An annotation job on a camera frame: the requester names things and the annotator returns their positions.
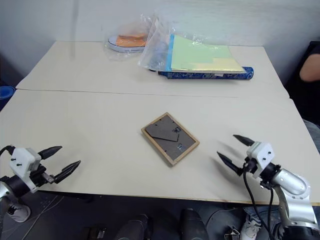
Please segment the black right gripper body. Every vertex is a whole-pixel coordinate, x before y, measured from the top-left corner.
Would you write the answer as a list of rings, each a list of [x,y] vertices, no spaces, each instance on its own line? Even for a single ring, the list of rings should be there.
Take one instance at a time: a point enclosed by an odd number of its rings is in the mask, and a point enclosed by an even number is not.
[[[260,177],[262,172],[260,163],[255,158],[249,158],[248,156],[244,160],[245,163],[243,164],[243,175],[251,173],[253,177]]]

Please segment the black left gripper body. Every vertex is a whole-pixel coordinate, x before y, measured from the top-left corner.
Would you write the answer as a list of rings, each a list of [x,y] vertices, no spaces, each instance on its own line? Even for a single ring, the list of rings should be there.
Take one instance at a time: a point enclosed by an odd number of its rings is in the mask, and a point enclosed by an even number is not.
[[[52,175],[47,174],[46,170],[47,169],[40,164],[36,170],[30,173],[29,177],[36,187],[55,182],[55,178]]]

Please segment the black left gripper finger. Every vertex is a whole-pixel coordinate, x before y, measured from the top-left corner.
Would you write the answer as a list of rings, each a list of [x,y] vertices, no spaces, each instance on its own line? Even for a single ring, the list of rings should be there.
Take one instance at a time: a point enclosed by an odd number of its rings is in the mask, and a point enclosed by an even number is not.
[[[80,165],[80,163],[81,161],[78,160],[64,167],[59,174],[54,176],[54,183],[58,184],[61,181],[63,181],[65,178],[70,176],[76,170],[76,168]]]
[[[38,152],[38,154],[40,155],[42,160],[45,160],[45,159],[48,159],[51,156],[53,156],[61,148],[62,148],[62,146],[52,146],[52,147],[49,147],[47,149],[44,149],[44,150]]]

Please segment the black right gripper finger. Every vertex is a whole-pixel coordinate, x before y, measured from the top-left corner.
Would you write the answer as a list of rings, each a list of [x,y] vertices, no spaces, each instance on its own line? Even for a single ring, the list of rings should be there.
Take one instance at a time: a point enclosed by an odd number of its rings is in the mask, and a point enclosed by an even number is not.
[[[220,152],[216,152],[217,155],[220,157],[220,159],[222,160],[222,162],[229,167],[232,171],[234,171],[238,176],[241,176],[243,174],[243,169],[236,166],[235,164],[233,164],[233,162],[225,155],[223,155]]]
[[[250,147],[254,144],[254,141],[248,137],[242,136],[242,135],[238,135],[238,134],[234,134],[233,135],[238,141],[240,141],[241,143],[243,143],[244,145]]]

